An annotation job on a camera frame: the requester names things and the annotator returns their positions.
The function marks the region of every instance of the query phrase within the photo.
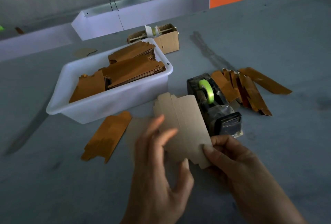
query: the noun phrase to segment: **hand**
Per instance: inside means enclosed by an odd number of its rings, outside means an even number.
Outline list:
[[[230,189],[249,223],[307,223],[258,157],[229,135],[211,137],[210,170]]]
[[[159,133],[163,121],[163,115],[154,119],[136,141],[129,203],[121,224],[174,224],[184,213],[194,179],[185,159],[179,166],[175,188],[170,188],[165,177],[163,146],[177,129]]]

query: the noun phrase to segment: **yellow-green tape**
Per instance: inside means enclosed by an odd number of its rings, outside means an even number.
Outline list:
[[[212,104],[214,102],[214,92],[211,85],[208,83],[207,80],[200,80],[199,81],[199,89],[204,88],[207,92],[207,101],[208,104]]]

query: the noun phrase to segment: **orange-brown cardboard box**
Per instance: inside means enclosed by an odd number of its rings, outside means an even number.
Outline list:
[[[170,29],[165,31],[162,35],[153,38],[156,44],[160,47],[161,51],[166,53],[171,53],[179,50],[179,41],[178,41],[178,31],[172,24],[166,24],[159,26],[160,31]],[[141,40],[146,37],[142,37],[143,34],[146,34],[146,31],[136,32],[131,34],[127,38],[128,43],[135,42],[135,40],[131,40],[137,38],[136,40]]]

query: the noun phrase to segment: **plastic tub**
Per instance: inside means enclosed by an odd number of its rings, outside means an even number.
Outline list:
[[[159,94],[167,92],[168,75],[172,73],[173,67],[154,39],[147,38],[143,41],[155,45],[156,60],[163,62],[165,71],[69,104],[69,99],[77,86],[78,77],[82,74],[92,75],[98,69],[107,67],[108,55],[128,45],[70,62],[61,70],[46,112],[48,114],[62,113],[81,124],[86,124],[154,100]]]

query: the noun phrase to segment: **table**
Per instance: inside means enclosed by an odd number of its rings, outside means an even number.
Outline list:
[[[239,139],[305,218],[323,224],[331,223],[330,14],[331,0],[246,0],[157,23],[171,22],[179,31],[180,51],[167,55],[174,66],[172,94],[186,94],[188,78],[226,67],[224,59],[236,68],[254,67],[293,90],[281,96],[259,88],[273,116],[240,109],[244,135]],[[137,30],[0,63],[2,223],[120,222],[133,172],[125,135],[108,164],[102,158],[85,163],[83,148],[102,119],[81,125],[61,114],[47,116],[44,109],[75,50],[112,49]],[[206,46],[195,44],[197,35]],[[152,102],[129,111],[151,116]],[[20,143],[26,126],[35,131]],[[191,170],[195,185],[178,223],[243,223],[218,181],[197,166]],[[171,184],[174,179],[170,169]]]

